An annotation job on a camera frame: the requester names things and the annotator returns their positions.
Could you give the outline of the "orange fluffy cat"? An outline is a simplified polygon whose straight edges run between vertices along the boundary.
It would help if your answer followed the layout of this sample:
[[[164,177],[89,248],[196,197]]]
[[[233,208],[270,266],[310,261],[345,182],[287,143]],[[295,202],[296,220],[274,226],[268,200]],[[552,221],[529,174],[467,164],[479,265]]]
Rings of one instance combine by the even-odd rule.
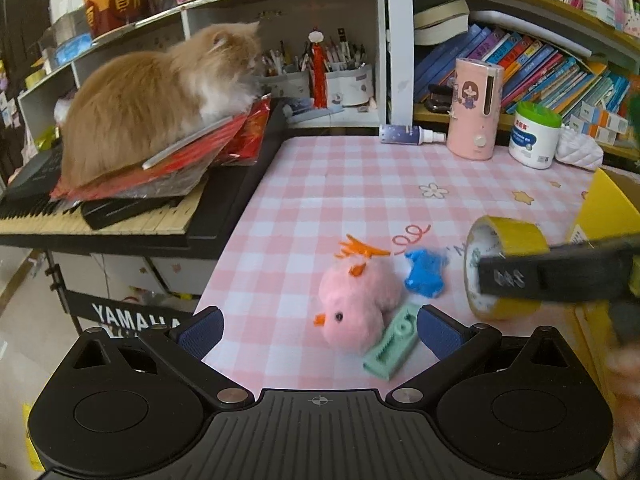
[[[131,52],[103,64],[62,122],[61,184],[82,188],[248,112],[261,53],[258,23],[222,23],[166,51]]]

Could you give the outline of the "green toy mold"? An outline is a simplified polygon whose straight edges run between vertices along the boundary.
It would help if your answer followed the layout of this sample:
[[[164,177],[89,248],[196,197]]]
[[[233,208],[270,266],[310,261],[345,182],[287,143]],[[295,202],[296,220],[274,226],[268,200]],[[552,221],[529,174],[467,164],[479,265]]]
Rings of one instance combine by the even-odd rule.
[[[418,341],[416,319],[421,307],[404,304],[399,308],[381,340],[363,358],[363,369],[388,382],[405,364]]]

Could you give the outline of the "pink plush chick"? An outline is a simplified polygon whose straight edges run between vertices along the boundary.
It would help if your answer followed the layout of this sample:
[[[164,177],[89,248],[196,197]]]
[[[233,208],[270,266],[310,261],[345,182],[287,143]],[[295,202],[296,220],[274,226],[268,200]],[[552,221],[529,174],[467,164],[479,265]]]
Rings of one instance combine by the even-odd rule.
[[[314,327],[331,348],[363,354],[381,340],[385,318],[399,306],[404,285],[390,252],[351,235],[336,258],[320,280]]]

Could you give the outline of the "small spray bottle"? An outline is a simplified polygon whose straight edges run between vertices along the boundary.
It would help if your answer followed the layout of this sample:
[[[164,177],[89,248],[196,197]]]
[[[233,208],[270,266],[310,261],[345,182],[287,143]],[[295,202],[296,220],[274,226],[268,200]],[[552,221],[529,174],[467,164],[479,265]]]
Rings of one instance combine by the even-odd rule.
[[[445,143],[446,134],[420,126],[382,125],[378,137],[384,144],[422,145]]]

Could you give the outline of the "white quilted pouch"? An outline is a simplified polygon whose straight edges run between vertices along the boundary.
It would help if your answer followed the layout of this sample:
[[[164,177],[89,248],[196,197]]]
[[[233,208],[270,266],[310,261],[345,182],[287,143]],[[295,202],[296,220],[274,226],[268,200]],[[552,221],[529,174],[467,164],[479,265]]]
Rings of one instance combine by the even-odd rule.
[[[561,164],[596,171],[603,162],[604,151],[591,136],[562,126],[554,158]]]

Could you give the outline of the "orange white medicine box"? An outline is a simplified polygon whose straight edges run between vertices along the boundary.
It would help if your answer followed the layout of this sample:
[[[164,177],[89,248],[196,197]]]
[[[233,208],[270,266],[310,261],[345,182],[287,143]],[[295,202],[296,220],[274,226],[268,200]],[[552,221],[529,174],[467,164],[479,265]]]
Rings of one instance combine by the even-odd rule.
[[[590,124],[607,128],[619,134],[626,134],[629,126],[626,118],[586,102],[580,104],[579,117]]]

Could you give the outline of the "white bookshelf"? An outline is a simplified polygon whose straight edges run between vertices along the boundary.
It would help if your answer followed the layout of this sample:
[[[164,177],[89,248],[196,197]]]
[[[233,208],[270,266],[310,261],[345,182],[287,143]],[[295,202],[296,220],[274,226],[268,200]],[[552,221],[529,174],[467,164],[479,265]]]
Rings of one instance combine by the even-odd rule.
[[[290,55],[303,50],[308,32],[347,39],[366,50],[373,66],[373,106],[349,107],[336,115],[311,119],[306,127],[366,128],[382,122],[409,125],[431,120],[433,114],[413,102],[413,14],[445,0],[198,0],[175,6],[100,37],[79,58],[50,73],[17,98],[23,122],[32,134],[54,123],[54,104],[79,87],[88,76],[117,55],[163,49],[217,22],[260,24],[267,49],[286,47]],[[474,14],[496,11],[552,30],[635,73],[639,69],[638,40],[556,0],[466,0]]]

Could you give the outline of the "gold tape roll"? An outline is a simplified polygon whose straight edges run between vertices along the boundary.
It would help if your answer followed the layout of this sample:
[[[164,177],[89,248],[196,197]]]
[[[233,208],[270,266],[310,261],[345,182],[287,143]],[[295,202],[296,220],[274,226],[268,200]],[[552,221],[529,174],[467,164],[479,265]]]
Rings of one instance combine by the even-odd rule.
[[[484,216],[466,238],[463,274],[469,306],[483,321],[505,321],[532,315],[539,299],[529,299],[533,281],[524,257],[549,251],[544,234],[533,223]]]

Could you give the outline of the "blue toy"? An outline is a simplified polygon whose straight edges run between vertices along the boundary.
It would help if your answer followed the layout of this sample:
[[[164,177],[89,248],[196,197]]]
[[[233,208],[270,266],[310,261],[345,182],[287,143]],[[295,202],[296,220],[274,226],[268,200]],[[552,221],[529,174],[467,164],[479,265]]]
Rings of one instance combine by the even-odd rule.
[[[408,292],[425,298],[437,298],[445,289],[447,255],[441,250],[418,248],[406,252],[405,257],[411,263],[411,270],[405,279]]]

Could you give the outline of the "white jar green lid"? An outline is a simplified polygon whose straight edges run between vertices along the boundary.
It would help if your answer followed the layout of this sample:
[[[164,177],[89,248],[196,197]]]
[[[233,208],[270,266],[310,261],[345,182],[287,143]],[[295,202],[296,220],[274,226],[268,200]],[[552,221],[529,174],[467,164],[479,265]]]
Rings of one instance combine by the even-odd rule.
[[[550,108],[518,102],[510,134],[510,155],[526,167],[548,169],[559,144],[561,127],[562,117]]]

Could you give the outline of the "pink humidifier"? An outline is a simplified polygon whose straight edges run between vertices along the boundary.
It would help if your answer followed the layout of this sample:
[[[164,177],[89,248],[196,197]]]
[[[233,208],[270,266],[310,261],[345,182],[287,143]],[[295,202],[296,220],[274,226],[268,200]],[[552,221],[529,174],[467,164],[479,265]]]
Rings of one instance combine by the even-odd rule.
[[[496,64],[457,59],[446,141],[451,153],[471,160],[491,159],[501,110],[503,74],[504,69]]]

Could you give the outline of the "yellow cardboard box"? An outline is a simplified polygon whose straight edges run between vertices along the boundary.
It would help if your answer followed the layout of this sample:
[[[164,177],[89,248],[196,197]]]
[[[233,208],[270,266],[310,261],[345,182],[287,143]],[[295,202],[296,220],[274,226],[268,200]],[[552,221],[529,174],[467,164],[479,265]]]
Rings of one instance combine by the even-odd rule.
[[[567,240],[570,243],[581,243],[638,234],[639,207],[638,174],[615,168],[598,169]]]

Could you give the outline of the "pink checkered tablecloth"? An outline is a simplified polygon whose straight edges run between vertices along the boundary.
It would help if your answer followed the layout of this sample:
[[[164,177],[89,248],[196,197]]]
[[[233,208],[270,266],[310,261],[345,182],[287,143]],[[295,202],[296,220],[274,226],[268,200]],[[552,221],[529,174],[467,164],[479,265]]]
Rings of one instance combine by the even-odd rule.
[[[464,291],[466,236],[480,217],[536,224],[565,242],[593,174],[554,164],[525,167],[504,148],[486,162],[442,145],[384,144],[372,136],[307,136],[285,142],[219,258],[201,306],[224,314],[224,336],[206,356],[218,372],[265,388],[390,390],[359,356],[331,349],[314,327],[322,275],[347,235],[387,250],[394,270],[406,252],[448,257],[436,306],[475,320]]]

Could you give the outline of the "black Yamaha keyboard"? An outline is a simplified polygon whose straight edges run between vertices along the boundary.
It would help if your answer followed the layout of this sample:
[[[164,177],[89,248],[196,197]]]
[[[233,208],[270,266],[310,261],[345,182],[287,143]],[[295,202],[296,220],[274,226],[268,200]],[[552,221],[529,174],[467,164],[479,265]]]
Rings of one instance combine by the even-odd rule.
[[[142,289],[198,298],[277,154],[284,129],[283,105],[276,103],[257,162],[215,167],[184,197],[96,200],[70,209],[43,195],[24,202],[5,198],[1,243],[44,253],[51,288],[73,322],[88,320],[126,333],[153,324],[176,326],[192,313],[190,301],[153,306],[76,292],[66,286],[55,255],[99,255]]]

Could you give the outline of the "white pen holder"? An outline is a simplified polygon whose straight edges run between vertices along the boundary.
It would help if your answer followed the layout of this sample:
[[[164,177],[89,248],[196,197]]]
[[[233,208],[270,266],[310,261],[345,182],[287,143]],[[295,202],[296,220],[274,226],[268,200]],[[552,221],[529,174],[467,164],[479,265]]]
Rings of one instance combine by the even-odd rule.
[[[353,107],[367,104],[374,97],[373,67],[366,64],[354,70],[326,73],[328,102]]]

